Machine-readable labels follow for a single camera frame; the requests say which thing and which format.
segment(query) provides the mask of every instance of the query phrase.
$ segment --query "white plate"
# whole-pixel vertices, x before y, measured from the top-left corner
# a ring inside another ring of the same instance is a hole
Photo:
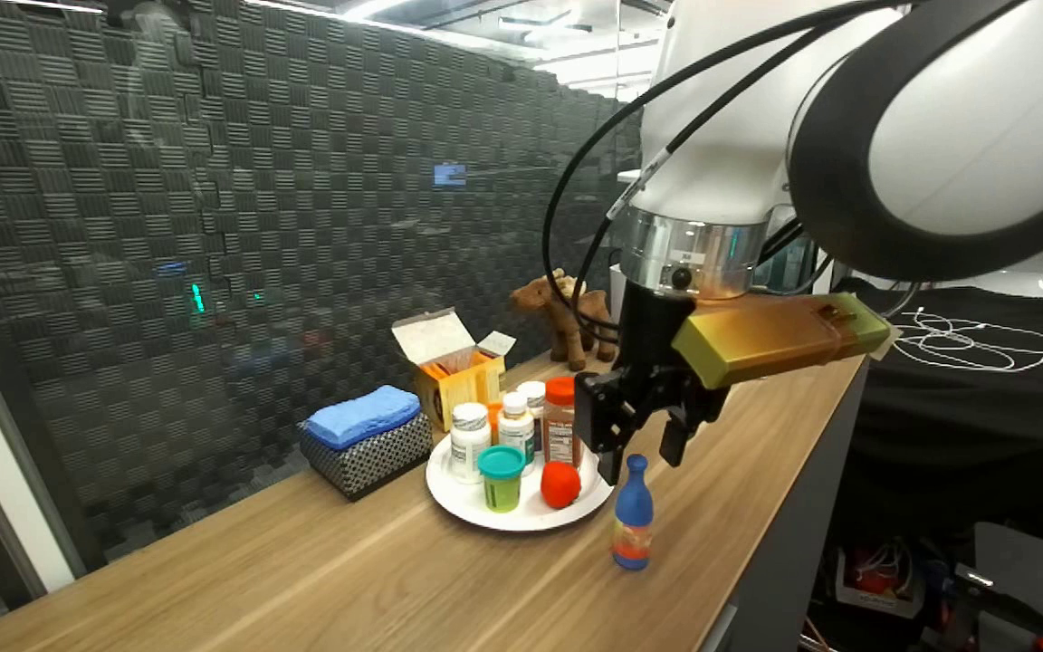
[[[520,473],[520,503],[499,513],[485,506],[482,477],[461,477],[450,472],[450,437],[435,446],[423,468],[428,494],[440,503],[440,511],[495,532],[544,532],[583,520],[608,500],[612,485],[598,473],[598,455],[589,449],[583,449],[580,477],[583,477],[580,500],[560,511],[550,511],[545,500],[539,496],[544,462],[536,461]]]

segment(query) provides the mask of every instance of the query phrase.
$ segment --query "spice jar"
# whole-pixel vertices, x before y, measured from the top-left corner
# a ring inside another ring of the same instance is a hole
[[[504,395],[495,443],[516,449],[525,462],[533,461],[533,418],[520,392]]]
[[[580,468],[583,443],[571,435],[571,376],[545,380],[545,408],[544,408],[544,462],[571,462]]]

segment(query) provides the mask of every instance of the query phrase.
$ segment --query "wooden countertop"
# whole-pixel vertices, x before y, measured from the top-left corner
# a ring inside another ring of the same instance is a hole
[[[608,560],[608,503],[504,536],[435,506],[423,462],[357,503],[300,472],[3,616],[0,648],[699,648],[859,368],[740,385],[678,472],[637,435],[654,494],[637,576]]]

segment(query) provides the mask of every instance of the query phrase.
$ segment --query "bottle cap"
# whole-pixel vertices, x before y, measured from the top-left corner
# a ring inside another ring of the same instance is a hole
[[[645,472],[645,455],[642,455],[642,454],[628,454],[628,455],[626,455],[626,468],[628,468],[628,473],[642,473],[642,472]]]
[[[479,455],[479,472],[485,477],[516,477],[525,472],[525,455],[514,446],[490,446]]]
[[[545,380],[545,402],[571,406],[571,376],[550,376]]]
[[[544,406],[545,385],[544,380],[525,380],[525,385],[516,385],[516,395],[525,395],[530,406]]]
[[[530,408],[530,402],[525,402],[520,392],[510,392],[510,395],[499,398],[499,408],[504,408],[507,418],[520,418],[520,413]]]
[[[452,425],[456,427],[482,427],[490,408],[482,402],[456,402],[452,406]]]

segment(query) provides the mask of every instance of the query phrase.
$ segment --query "white bottle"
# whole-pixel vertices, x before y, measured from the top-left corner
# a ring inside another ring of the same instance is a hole
[[[485,446],[490,446],[490,408],[482,402],[456,402],[450,431],[450,472],[461,477],[479,477],[479,455]]]
[[[514,446],[525,461],[533,461],[533,418],[520,392],[504,395],[495,443]]]
[[[525,461],[533,461],[539,454],[539,446],[544,446],[545,385],[544,380],[525,380],[525,385],[516,385],[516,395],[525,395],[525,406],[530,406],[533,435],[530,435]]]

